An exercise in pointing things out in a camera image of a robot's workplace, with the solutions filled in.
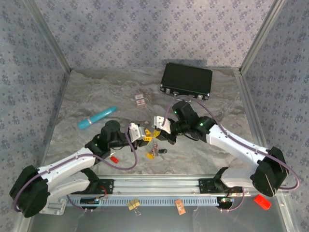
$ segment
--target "blue patterned wallpaper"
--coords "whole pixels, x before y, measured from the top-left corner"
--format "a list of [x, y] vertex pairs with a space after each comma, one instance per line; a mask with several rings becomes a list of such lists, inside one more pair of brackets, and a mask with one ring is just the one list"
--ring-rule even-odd
[[309, 231], [308, 0], [287, 1], [245, 76], [268, 145], [282, 149], [299, 175], [291, 198]]
[[36, 0], [72, 69], [239, 67], [274, 0]]
[[0, 30], [0, 231], [10, 232], [9, 190], [40, 162], [67, 77], [23, 1], [1, 1]]

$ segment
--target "table surface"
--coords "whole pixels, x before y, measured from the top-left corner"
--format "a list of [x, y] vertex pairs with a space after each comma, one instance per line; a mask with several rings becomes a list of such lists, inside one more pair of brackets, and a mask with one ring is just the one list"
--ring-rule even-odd
[[[130, 122], [150, 129], [153, 116], [163, 116], [173, 99], [159, 91], [162, 75], [162, 69], [72, 71], [45, 164], [82, 148], [108, 120], [119, 121], [122, 131]], [[141, 93], [147, 103], [143, 108], [137, 107], [134, 100], [134, 96]], [[233, 70], [213, 70], [211, 96], [204, 103], [228, 130], [252, 141]], [[118, 110], [85, 130], [78, 129], [79, 121], [111, 106], [117, 106]], [[200, 116], [207, 115], [195, 103], [192, 107]], [[169, 117], [175, 118], [172, 112]], [[158, 141], [158, 145], [168, 152], [162, 157], [148, 159], [145, 156], [148, 148], [139, 148], [138, 165], [128, 172], [113, 169], [104, 163], [92, 169], [99, 175], [215, 174], [223, 166], [246, 166], [229, 153], [201, 141], [179, 137], [175, 145], [165, 141]], [[115, 156], [120, 160], [120, 167], [134, 163], [134, 156], [128, 147], [116, 151]], [[220, 213], [216, 207], [201, 206], [197, 210], [196, 207], [186, 207], [187, 213], [181, 216], [175, 207], [141, 207], [140, 217], [126, 207], [106, 207], [87, 214], [67, 207], [62, 216], [36, 215], [28, 231], [285, 231], [276, 197], [271, 201], [272, 207], [267, 211], [257, 206], [251, 197], [246, 197], [243, 205], [233, 212]]]
[[[159, 90], [163, 69], [72, 71], [60, 108], [56, 127], [46, 155], [45, 164], [75, 153], [88, 143], [108, 120], [117, 120], [124, 131], [127, 124], [140, 123], [152, 130], [154, 116], [164, 116], [166, 107], [173, 100]], [[135, 95], [143, 94], [147, 105], [137, 107]], [[239, 89], [230, 69], [213, 70], [211, 95], [204, 101], [224, 127], [236, 135], [252, 141], [247, 117], [240, 99]], [[118, 110], [108, 117], [79, 130], [77, 123], [109, 107]], [[207, 112], [196, 103], [193, 109], [199, 116]], [[176, 119], [171, 111], [169, 117]], [[175, 145], [157, 141], [159, 149], [168, 152], [161, 157], [149, 159], [149, 146], [138, 148], [138, 165], [130, 171], [119, 171], [104, 163], [92, 169], [96, 174], [215, 174], [224, 166], [245, 167], [245, 164], [229, 153], [205, 144], [191, 141], [183, 136]], [[124, 147], [114, 154], [119, 167], [134, 163], [133, 153]]]

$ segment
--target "marble surface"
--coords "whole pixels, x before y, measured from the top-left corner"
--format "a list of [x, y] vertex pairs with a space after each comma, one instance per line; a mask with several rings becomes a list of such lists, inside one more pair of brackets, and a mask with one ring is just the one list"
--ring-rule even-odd
[[[159, 90], [162, 75], [163, 69], [72, 71], [45, 164], [82, 148], [111, 119], [120, 122], [121, 131], [130, 122], [151, 129], [153, 116], [163, 116], [173, 99]], [[134, 100], [134, 96], [140, 93], [147, 103], [142, 108], [137, 107]], [[252, 141], [234, 70], [213, 70], [211, 96], [204, 103], [224, 127]], [[79, 121], [111, 106], [117, 106], [118, 110], [85, 130], [78, 129]], [[196, 103], [192, 103], [192, 107], [199, 116], [207, 115]], [[169, 117], [176, 119], [172, 111]], [[175, 145], [166, 141], [158, 141], [158, 145], [168, 152], [162, 157], [148, 159], [145, 156], [147, 147], [139, 148], [138, 165], [133, 170], [119, 171], [104, 163], [92, 169], [97, 174], [215, 174], [223, 166], [246, 166], [241, 160], [215, 146], [182, 136], [177, 138]], [[120, 160], [117, 164], [119, 167], [129, 167], [134, 163], [134, 155], [129, 147], [116, 151], [115, 156]]]

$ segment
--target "blue cylindrical object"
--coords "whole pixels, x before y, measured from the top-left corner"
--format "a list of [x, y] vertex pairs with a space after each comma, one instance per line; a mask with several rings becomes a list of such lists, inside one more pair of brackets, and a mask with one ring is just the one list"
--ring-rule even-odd
[[97, 115], [94, 115], [90, 118], [87, 118], [83, 121], [80, 121], [78, 123], [78, 128], [81, 129], [81, 130], [85, 129], [85, 128], [89, 127], [92, 123], [99, 121], [100, 119], [106, 117], [107, 115], [111, 114], [115, 110], [117, 110], [117, 106], [113, 106], [112, 108], [109, 108], [107, 110], [104, 110], [104, 111], [98, 113]]

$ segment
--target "patterned wall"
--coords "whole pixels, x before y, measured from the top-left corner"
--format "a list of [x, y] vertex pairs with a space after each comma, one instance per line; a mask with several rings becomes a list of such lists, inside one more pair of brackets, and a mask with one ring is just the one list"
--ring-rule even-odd
[[10, 232], [9, 190], [40, 161], [66, 77], [23, 2], [1, 1], [0, 9], [0, 231]]
[[280, 147], [298, 173], [291, 192], [309, 231], [309, 1], [288, 0], [246, 73], [269, 146]]
[[274, 0], [36, 0], [73, 69], [239, 67]]

